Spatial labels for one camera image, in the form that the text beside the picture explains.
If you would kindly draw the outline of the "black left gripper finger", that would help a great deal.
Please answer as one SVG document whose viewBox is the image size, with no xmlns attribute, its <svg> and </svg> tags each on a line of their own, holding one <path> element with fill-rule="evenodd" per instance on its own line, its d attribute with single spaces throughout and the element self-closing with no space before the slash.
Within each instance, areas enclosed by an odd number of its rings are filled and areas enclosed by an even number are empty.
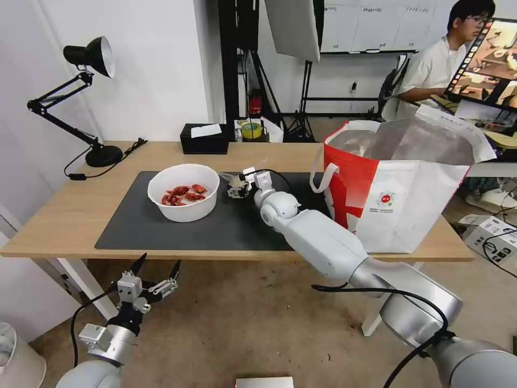
<svg viewBox="0 0 517 388">
<path fill-rule="evenodd" d="M 178 260 L 168 278 L 156 283 L 147 282 L 144 286 L 144 298 L 147 302 L 159 302 L 172 294 L 178 288 L 178 276 L 181 260 Z"/>
<path fill-rule="evenodd" d="M 142 279 L 138 276 L 138 274 L 144 265 L 146 257 L 147 253 L 144 253 L 141 257 L 139 257 L 136 261 L 134 261 L 131 264 L 128 270 L 123 271 L 121 282 L 133 284 L 142 283 Z"/>
</svg>

